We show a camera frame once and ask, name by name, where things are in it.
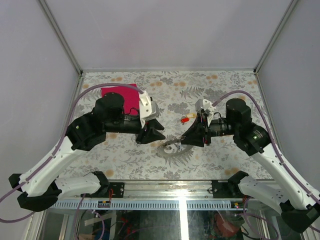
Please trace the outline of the large metal keyring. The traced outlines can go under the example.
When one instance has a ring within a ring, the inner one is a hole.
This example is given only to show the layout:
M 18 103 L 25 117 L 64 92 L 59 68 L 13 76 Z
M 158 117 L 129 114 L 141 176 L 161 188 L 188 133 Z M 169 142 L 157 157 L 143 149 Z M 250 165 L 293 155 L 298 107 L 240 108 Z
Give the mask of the large metal keyring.
M 179 136 L 162 142 L 156 150 L 156 155 L 163 159 L 170 159 L 182 156 L 190 152 L 192 145 L 182 144 L 185 137 Z

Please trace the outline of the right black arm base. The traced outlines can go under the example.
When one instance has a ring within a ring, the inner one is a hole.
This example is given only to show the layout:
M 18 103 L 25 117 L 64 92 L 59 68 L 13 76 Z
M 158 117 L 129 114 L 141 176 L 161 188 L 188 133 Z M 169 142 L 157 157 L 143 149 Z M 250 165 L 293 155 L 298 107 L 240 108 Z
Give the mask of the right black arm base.
M 248 177 L 249 174 L 240 170 L 227 180 L 211 180 L 212 195 L 214 199 L 236 199 L 243 198 L 244 194 L 240 191 L 238 184 Z

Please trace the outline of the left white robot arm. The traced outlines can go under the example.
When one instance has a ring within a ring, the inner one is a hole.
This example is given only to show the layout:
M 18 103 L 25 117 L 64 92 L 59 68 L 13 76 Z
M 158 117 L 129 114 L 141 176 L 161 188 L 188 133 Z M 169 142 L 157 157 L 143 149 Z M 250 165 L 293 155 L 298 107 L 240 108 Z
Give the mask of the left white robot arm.
M 134 134 L 137 144 L 164 140 L 164 127 L 158 122 L 159 107 L 146 93 L 139 95 L 138 115 L 124 112 L 125 99 L 108 92 L 95 102 L 91 112 L 76 118 L 65 135 L 37 165 L 24 174 L 9 177 L 12 188 L 21 194 L 17 202 L 22 209 L 42 212 L 58 200 L 85 196 L 106 198 L 111 184 L 102 171 L 93 171 L 83 177 L 60 178 L 59 175 L 75 160 L 105 141 L 108 133 Z

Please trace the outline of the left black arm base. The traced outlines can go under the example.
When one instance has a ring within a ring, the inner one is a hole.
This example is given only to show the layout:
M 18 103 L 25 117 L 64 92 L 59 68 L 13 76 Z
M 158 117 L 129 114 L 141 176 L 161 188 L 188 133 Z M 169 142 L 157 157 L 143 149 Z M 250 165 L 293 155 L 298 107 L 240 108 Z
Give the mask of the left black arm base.
M 124 182 L 110 182 L 102 171 L 92 172 L 98 179 L 99 189 L 90 194 L 91 198 L 123 198 L 125 192 Z

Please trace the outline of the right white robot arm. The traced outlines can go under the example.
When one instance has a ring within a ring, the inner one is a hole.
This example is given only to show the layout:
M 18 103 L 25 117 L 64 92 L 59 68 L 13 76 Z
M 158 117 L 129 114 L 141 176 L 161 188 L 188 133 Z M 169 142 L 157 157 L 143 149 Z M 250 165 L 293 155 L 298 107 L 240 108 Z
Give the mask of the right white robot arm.
M 225 117 L 214 118 L 216 108 L 207 99 L 195 104 L 196 118 L 182 135 L 182 144 L 204 147 L 213 137 L 232 136 L 235 145 L 252 157 L 272 176 L 279 190 L 258 182 L 239 170 L 228 179 L 233 197 L 253 197 L 280 214 L 297 233 L 303 233 L 320 216 L 320 192 L 312 187 L 280 153 L 268 131 L 253 123 L 251 108 L 242 99 L 226 102 Z

